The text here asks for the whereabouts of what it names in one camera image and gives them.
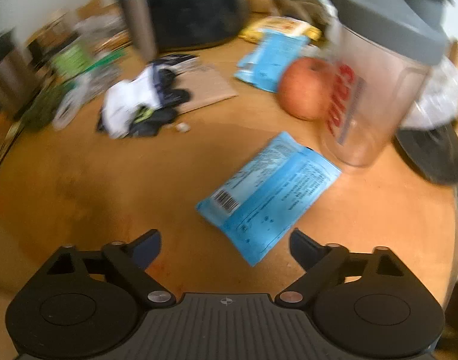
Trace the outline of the red apple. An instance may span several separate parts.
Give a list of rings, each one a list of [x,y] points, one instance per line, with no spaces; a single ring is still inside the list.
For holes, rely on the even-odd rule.
[[[302,120],[319,120],[330,104],[333,66],[319,58],[301,57],[282,74],[276,100],[282,110]]]

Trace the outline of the blue snack packets pile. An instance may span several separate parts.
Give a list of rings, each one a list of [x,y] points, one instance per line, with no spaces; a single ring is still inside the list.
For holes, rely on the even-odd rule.
[[[282,74],[310,42],[305,35],[291,37],[267,30],[254,51],[237,63],[234,77],[255,88],[276,93]]]

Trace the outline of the white knit sock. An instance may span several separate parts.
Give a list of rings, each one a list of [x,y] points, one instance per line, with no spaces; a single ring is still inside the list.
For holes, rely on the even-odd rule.
[[[157,69],[151,63],[134,80],[121,80],[107,89],[101,108],[104,129],[112,139],[124,138],[140,108],[162,107]]]

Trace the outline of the steel electric kettle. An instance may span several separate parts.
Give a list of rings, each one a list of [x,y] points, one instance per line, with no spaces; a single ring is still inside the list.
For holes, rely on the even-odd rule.
[[[0,107],[18,119],[36,90],[36,78],[13,39],[13,30],[0,33]]]

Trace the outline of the brown paper piece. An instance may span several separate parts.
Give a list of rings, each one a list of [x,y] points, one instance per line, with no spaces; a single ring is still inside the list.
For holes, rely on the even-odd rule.
[[[177,107],[180,114],[208,107],[238,95],[230,83],[210,64],[202,64],[178,75],[175,79],[175,88],[184,89],[190,94],[189,101]]]

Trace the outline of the blue snack packet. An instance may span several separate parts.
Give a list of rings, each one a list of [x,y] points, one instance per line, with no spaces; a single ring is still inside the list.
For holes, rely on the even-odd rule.
[[[197,211],[219,228],[253,267],[340,174],[341,170],[318,152],[282,132],[200,201]]]

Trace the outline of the small black white box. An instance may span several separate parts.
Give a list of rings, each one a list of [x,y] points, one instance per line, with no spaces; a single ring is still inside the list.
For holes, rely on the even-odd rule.
[[[155,59],[153,64],[159,69],[168,69],[180,75],[196,68],[200,64],[200,58],[190,54],[169,54]]]

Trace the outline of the black kettle base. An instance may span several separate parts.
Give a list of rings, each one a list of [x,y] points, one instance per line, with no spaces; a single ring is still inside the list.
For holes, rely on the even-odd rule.
[[[458,136],[451,124],[432,130],[400,128],[397,153],[420,177],[435,185],[458,185]]]

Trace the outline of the green net bag of fruit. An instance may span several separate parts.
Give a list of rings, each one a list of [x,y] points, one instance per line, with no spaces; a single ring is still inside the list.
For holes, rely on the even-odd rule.
[[[56,115],[64,96],[73,87],[71,83],[65,83],[43,89],[22,115],[22,124],[31,131],[40,131],[49,125]]]

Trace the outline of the dark blue air fryer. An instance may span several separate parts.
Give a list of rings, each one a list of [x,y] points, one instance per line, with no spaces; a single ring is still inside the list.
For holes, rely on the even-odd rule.
[[[238,35],[247,0],[118,0],[132,44],[144,61],[161,52],[198,50]]]

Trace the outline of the black patterned glove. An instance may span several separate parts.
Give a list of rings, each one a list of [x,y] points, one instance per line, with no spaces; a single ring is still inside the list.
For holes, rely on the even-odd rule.
[[[191,99],[184,88],[175,88],[176,74],[154,64],[134,80],[121,80],[105,93],[96,131],[113,139],[154,137],[180,114],[177,107]]]

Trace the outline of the green label jar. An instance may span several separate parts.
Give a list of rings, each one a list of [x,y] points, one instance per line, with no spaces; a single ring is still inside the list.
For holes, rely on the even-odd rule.
[[[59,77],[69,79],[92,65],[92,55],[84,43],[76,38],[53,55],[49,61]]]

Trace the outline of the clear shaker bottle grey lid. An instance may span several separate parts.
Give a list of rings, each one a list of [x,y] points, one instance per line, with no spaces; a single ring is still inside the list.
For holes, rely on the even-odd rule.
[[[339,162],[368,167],[445,56],[451,0],[332,0],[341,25],[322,132]]]

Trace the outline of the yellow wet wipes pack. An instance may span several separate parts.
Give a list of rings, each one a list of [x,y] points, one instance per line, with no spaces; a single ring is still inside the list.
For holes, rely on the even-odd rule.
[[[267,16],[253,21],[239,33],[238,37],[250,43],[259,43],[267,32],[282,33],[291,38],[305,36],[311,41],[318,41],[323,35],[320,29],[303,20],[285,16]]]

